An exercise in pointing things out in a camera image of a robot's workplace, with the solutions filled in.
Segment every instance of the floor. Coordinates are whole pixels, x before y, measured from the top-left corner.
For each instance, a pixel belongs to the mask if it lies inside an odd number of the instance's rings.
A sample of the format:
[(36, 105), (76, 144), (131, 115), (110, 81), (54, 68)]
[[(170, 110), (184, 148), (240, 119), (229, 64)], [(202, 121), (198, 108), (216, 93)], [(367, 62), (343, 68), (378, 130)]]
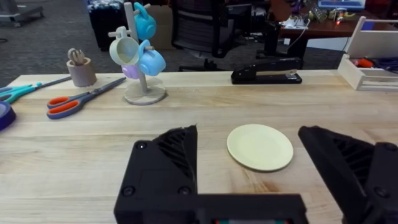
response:
[[(121, 72), (109, 53), (99, 50), (83, 0), (22, 1), (17, 2), (39, 2), (44, 7), (45, 18), (33, 20), (20, 28), (0, 23), (0, 38), (8, 39), (8, 42), (0, 42), (0, 86), (7, 85), (19, 75), (67, 73), (65, 63), (71, 47), (82, 49), (92, 59), (96, 72)], [(254, 53), (261, 48), (260, 43), (246, 42), (216, 63), (220, 68), (232, 70), (244, 63), (255, 62)], [(166, 72), (177, 71), (181, 64), (203, 63), (183, 50), (159, 52), (166, 60)], [(340, 58), (339, 51), (308, 48), (304, 69), (336, 68)]]

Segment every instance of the plate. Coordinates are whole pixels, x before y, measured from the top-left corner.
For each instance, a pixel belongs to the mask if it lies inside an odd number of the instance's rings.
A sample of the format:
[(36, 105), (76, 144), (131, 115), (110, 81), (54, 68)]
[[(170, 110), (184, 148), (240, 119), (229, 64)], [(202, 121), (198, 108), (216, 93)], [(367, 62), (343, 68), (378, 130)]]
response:
[(284, 168), (293, 158), (293, 146), (280, 131), (261, 124), (246, 124), (231, 131), (228, 151), (242, 165), (261, 171)]

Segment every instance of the wooden tabletop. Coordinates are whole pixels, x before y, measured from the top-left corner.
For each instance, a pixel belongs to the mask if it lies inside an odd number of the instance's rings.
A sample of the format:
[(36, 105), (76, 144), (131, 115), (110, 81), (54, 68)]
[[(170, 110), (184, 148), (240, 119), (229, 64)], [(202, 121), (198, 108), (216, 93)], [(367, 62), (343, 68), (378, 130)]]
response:
[[(354, 91), (328, 70), (299, 71), (301, 85), (232, 86), (231, 72), (162, 73), (169, 94), (150, 106), (123, 100), (128, 80), (60, 120), (46, 117), (48, 100), (92, 88), (72, 81), (18, 99), (17, 120), (0, 132), (0, 223), (115, 223), (116, 201), (132, 145), (168, 129), (197, 124), (199, 193), (300, 193), (310, 223), (341, 223), (341, 212), (297, 132), (319, 125), (369, 142), (398, 143), (398, 93)], [(66, 75), (23, 75), (14, 86)], [(122, 74), (97, 74), (99, 87)], [(294, 146), (285, 168), (257, 173), (235, 163), (230, 131), (265, 124)]]
[[(285, 21), (291, 15), (291, 8), (284, 0), (270, 0), (272, 13), (275, 15), (277, 21)], [(308, 13), (308, 8), (303, 8), (302, 13)], [(331, 19), (326, 19), (323, 22), (311, 21), (308, 30), (303, 34), (303, 37), (308, 39), (329, 38), (329, 37), (351, 37), (360, 16), (366, 16), (368, 19), (377, 19), (368, 11), (357, 12), (354, 17), (347, 18), (339, 25)], [(282, 38), (297, 37), (302, 30), (281, 29), (280, 35)]]

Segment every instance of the tape roll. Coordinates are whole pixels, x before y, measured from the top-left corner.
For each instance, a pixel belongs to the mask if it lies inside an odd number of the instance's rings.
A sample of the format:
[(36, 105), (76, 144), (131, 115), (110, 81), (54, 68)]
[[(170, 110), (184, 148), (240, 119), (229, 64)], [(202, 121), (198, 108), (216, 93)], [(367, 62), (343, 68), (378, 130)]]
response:
[(15, 121), (17, 115), (9, 103), (0, 101), (0, 131)]

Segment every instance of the white wooden crate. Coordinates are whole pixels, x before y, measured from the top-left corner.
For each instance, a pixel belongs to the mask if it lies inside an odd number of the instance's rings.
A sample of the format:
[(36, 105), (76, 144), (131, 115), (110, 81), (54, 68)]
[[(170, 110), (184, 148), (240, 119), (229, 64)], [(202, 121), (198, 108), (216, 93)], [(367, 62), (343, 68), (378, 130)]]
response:
[(398, 23), (398, 20), (366, 19), (358, 21), (347, 54), (344, 54), (338, 73), (355, 90), (398, 91), (398, 75), (381, 68), (358, 68), (351, 58), (398, 57), (398, 30), (361, 30), (365, 22)]

